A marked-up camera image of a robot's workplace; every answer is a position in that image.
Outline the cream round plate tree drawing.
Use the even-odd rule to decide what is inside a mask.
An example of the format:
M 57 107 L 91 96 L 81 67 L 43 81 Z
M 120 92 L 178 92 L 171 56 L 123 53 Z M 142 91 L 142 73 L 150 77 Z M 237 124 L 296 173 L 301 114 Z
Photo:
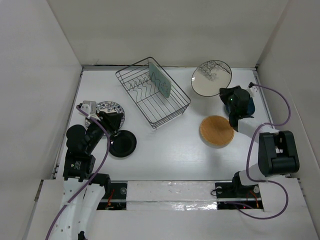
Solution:
M 209 60 L 199 65 L 191 77 L 193 91 L 202 97 L 213 97 L 232 80 L 230 66 L 221 60 Z

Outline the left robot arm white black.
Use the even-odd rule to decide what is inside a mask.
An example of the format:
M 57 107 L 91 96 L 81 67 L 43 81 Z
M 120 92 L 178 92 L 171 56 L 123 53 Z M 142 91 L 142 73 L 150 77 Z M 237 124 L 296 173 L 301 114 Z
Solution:
M 60 210 L 46 234 L 47 240 L 85 240 L 97 207 L 111 194 L 107 174 L 94 170 L 92 152 L 103 136 L 120 128 L 123 113 L 100 111 L 88 118 L 88 128 L 80 124 L 66 132 L 67 152 L 63 171 L 63 195 Z

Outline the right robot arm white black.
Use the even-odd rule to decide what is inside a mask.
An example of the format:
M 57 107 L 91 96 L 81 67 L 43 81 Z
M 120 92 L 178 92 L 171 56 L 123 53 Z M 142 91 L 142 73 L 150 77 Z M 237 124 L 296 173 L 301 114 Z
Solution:
M 214 190 L 217 197 L 241 198 L 273 176 L 298 172 L 300 162 L 293 133 L 277 130 L 277 124 L 257 121 L 248 89 L 220 88 L 219 97 L 228 112 L 230 126 L 251 139 L 247 159 L 251 158 L 254 143 L 258 144 L 258 156 L 256 164 L 250 165 L 247 161 L 245 169 L 236 172 L 231 182 L 217 183 Z

